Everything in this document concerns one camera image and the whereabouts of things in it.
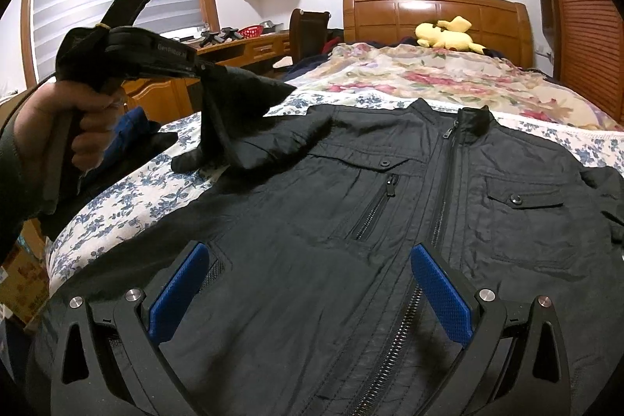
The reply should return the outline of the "red basket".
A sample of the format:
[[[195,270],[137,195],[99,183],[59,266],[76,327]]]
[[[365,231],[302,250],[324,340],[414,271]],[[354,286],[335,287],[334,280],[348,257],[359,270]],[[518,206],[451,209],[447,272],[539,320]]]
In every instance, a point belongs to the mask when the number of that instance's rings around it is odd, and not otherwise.
[[[260,24],[249,25],[238,30],[238,33],[243,39],[257,38],[263,34],[263,26]]]

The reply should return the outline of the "navy blue garment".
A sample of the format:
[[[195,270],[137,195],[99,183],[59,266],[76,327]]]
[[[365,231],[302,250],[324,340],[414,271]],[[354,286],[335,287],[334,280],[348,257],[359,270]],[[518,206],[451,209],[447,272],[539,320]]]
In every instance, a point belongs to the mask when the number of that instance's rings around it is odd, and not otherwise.
[[[161,125],[150,120],[141,106],[124,114],[115,128],[115,137],[104,161],[141,166],[178,141],[176,132],[161,132]]]

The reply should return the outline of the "yellow plush toy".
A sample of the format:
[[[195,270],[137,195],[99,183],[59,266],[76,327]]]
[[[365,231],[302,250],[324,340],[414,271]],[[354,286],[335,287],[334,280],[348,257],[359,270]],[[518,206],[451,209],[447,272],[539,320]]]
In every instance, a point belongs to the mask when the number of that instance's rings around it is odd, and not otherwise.
[[[468,31],[472,23],[461,16],[439,20],[436,24],[423,22],[416,26],[417,44],[424,48],[445,48],[450,51],[484,54],[484,46],[475,43]]]

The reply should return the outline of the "wooden headboard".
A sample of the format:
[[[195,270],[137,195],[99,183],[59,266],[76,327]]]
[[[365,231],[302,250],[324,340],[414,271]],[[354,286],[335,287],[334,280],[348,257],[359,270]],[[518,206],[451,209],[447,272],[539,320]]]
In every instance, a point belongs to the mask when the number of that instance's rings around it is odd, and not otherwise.
[[[468,34],[517,67],[534,66],[532,28],[527,7],[507,0],[343,0],[347,43],[391,45],[413,37],[422,22],[461,16],[472,23]]]

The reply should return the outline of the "wooden louvered wardrobe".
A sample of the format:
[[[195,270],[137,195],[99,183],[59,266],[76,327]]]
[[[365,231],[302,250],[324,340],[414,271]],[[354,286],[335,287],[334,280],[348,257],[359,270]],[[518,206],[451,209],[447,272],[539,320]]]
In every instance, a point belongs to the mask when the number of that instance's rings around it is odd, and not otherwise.
[[[611,0],[541,0],[553,78],[623,121],[623,19]]]

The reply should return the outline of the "black zip jacket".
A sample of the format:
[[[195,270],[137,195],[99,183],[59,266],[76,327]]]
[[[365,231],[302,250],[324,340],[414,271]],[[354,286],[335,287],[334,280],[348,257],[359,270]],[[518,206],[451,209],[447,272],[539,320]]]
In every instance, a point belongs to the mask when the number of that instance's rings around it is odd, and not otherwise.
[[[28,366],[31,414],[53,415],[72,298],[144,288],[191,241],[211,268],[161,351],[203,415],[422,415],[461,346],[413,275],[420,244],[501,299],[549,297],[569,415],[622,413],[618,170],[485,108],[273,116],[288,85],[222,67],[202,85],[199,161],[218,181],[56,291]]]

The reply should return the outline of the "red floral beige quilt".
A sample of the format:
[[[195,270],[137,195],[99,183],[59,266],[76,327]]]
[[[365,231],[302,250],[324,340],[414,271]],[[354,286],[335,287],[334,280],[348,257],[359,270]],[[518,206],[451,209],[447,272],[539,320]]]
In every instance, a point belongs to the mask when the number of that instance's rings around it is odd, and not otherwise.
[[[623,130],[621,121],[580,94],[547,80],[544,74],[471,52],[411,44],[375,48],[364,42],[341,43],[326,62],[294,82],[324,92],[372,89],[403,99],[487,106],[495,112],[586,130]]]

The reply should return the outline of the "dark wooden chair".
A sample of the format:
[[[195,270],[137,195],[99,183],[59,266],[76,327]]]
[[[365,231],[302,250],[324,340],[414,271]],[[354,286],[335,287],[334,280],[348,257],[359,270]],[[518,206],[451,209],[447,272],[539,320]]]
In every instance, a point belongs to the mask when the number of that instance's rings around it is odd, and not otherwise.
[[[289,24],[290,56],[294,64],[316,56],[326,44],[329,12],[294,9]]]

